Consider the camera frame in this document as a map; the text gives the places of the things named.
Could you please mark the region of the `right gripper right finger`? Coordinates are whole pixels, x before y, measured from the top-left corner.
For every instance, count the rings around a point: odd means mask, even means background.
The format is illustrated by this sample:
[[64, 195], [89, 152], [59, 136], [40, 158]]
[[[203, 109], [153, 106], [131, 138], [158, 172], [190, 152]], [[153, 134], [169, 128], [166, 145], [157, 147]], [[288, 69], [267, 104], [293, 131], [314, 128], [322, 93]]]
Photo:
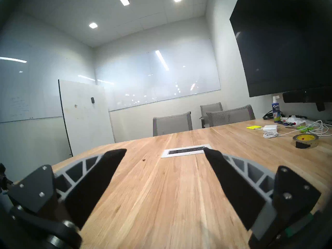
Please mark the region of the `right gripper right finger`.
[[288, 240], [314, 218], [312, 209], [321, 192], [289, 167], [276, 173], [243, 158], [205, 147], [204, 154], [249, 241]]

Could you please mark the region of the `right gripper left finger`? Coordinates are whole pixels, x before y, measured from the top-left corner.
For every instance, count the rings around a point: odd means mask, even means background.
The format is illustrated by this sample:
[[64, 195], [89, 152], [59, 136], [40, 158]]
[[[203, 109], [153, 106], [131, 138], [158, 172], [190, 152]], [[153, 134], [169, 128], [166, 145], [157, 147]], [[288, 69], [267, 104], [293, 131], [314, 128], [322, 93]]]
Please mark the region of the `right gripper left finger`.
[[107, 151], [53, 172], [42, 165], [8, 191], [13, 206], [38, 218], [68, 220], [81, 230], [104, 194], [127, 149]]

